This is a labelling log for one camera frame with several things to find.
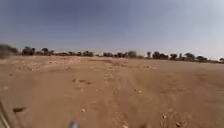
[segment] tree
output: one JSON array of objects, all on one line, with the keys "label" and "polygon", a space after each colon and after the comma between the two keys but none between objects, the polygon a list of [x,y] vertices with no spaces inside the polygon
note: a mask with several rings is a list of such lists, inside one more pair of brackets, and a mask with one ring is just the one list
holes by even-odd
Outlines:
[{"label": "tree", "polygon": [[220,62],[224,63],[224,58],[220,58],[219,60]]},{"label": "tree", "polygon": [[103,56],[104,57],[113,57],[113,54],[110,52],[105,52],[105,53],[103,53]]},{"label": "tree", "polygon": [[12,54],[17,54],[18,49],[6,44],[0,44],[0,58],[6,58]]},{"label": "tree", "polygon": [[90,56],[90,57],[93,57],[94,54],[93,54],[93,52],[85,51],[85,52],[83,52],[83,56]]},{"label": "tree", "polygon": [[77,56],[82,56],[82,52],[78,52],[76,55]]},{"label": "tree", "polygon": [[137,52],[136,51],[128,51],[128,57],[130,58],[136,58],[137,57]]},{"label": "tree", "polygon": [[186,53],[185,56],[186,56],[186,59],[189,60],[189,61],[194,61],[195,60],[195,55],[192,54],[192,53]]},{"label": "tree", "polygon": [[118,58],[125,58],[125,53],[118,52],[116,55]]},{"label": "tree", "polygon": [[196,59],[197,59],[197,61],[199,61],[199,62],[205,62],[205,61],[207,61],[207,58],[204,57],[204,56],[197,56]]},{"label": "tree", "polygon": [[34,55],[35,54],[35,48],[31,48],[26,46],[23,51],[22,51],[22,55]]},{"label": "tree", "polygon": [[155,51],[152,55],[153,59],[160,59],[160,53],[158,51]]},{"label": "tree", "polygon": [[166,55],[166,54],[161,53],[161,54],[159,55],[159,59],[165,59],[165,60],[167,60],[167,59],[169,59],[169,56]]},{"label": "tree", "polygon": [[147,52],[147,58],[151,58],[151,52]]},{"label": "tree", "polygon": [[177,58],[177,54],[174,54],[174,53],[170,54],[171,60],[176,60],[176,58]]},{"label": "tree", "polygon": [[50,51],[49,51],[49,54],[50,54],[50,55],[54,55],[54,50],[50,50]]},{"label": "tree", "polygon": [[48,48],[43,48],[41,51],[43,51],[45,55],[49,55],[49,50],[48,50]]}]

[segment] sandy ground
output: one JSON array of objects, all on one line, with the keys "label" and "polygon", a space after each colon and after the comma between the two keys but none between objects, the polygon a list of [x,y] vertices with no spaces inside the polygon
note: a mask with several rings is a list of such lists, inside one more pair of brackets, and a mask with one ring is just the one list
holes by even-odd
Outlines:
[{"label": "sandy ground", "polygon": [[24,128],[224,128],[220,64],[14,57],[0,61],[0,96],[26,107]]}]

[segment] hazy sky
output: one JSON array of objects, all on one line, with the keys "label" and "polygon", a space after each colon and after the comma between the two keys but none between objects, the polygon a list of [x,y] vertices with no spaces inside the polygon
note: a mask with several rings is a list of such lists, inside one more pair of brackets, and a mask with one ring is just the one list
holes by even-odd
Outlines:
[{"label": "hazy sky", "polygon": [[0,42],[224,57],[224,0],[0,0]]}]

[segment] bush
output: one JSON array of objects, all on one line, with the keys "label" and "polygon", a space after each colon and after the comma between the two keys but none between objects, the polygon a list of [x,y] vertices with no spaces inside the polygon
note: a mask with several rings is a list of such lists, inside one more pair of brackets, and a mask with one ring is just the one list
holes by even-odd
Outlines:
[{"label": "bush", "polygon": [[18,54],[18,49],[6,44],[0,44],[0,58],[6,58],[10,55]]}]

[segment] dry ground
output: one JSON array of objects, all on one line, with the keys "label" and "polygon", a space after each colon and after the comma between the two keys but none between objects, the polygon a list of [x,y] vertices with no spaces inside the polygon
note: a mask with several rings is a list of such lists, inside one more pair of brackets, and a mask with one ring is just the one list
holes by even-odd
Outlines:
[{"label": "dry ground", "polygon": [[224,65],[162,60],[15,57],[0,96],[25,128],[224,128]]}]

